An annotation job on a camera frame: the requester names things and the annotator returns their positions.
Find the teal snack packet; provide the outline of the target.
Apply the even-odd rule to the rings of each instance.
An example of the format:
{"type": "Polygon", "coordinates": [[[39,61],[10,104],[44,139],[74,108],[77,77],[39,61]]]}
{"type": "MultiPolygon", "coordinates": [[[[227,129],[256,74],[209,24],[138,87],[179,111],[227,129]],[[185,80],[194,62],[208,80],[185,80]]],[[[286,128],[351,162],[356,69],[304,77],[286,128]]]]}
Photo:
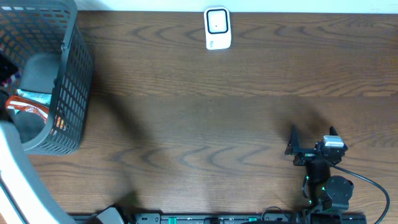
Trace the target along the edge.
{"type": "Polygon", "coordinates": [[[21,89],[17,89],[16,91],[19,97],[25,98],[30,101],[34,101],[40,103],[41,105],[50,105],[52,95],[48,93],[37,93],[32,91],[25,91],[21,89]]]}

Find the orange snack bar wrapper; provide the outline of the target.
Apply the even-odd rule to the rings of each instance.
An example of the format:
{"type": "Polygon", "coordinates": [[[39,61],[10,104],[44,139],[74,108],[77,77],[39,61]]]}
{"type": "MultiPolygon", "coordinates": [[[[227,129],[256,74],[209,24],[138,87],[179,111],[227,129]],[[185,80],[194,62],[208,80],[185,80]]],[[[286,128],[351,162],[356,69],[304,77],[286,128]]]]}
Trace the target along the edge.
{"type": "Polygon", "coordinates": [[[19,111],[32,113],[39,116],[46,124],[49,116],[49,106],[27,100],[17,95],[10,96],[6,100],[6,109],[14,110],[15,114],[19,111]]]}

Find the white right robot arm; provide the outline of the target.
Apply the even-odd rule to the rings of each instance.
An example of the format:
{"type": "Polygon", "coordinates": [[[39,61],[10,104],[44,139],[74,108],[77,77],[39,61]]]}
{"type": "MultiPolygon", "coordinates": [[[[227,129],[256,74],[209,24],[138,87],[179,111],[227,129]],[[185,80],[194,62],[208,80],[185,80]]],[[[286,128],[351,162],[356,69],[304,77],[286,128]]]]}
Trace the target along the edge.
{"type": "Polygon", "coordinates": [[[348,150],[347,145],[337,134],[334,127],[329,134],[312,148],[300,145],[297,129],[292,128],[286,155],[293,155],[295,166],[304,166],[306,176],[303,180],[303,196],[309,199],[310,207],[295,212],[291,223],[309,224],[350,224],[366,223],[366,216],[360,213],[348,213],[349,200],[353,195],[352,181],[331,175],[330,168],[341,162],[348,150]]]}

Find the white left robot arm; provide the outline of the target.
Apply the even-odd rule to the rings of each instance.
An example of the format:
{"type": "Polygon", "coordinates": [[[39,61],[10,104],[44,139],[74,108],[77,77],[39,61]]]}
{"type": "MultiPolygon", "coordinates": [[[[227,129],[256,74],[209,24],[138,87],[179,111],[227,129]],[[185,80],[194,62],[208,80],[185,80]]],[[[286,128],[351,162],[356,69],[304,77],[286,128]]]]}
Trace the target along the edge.
{"type": "Polygon", "coordinates": [[[1,214],[8,223],[75,223],[52,198],[8,121],[1,122],[1,214]]]}

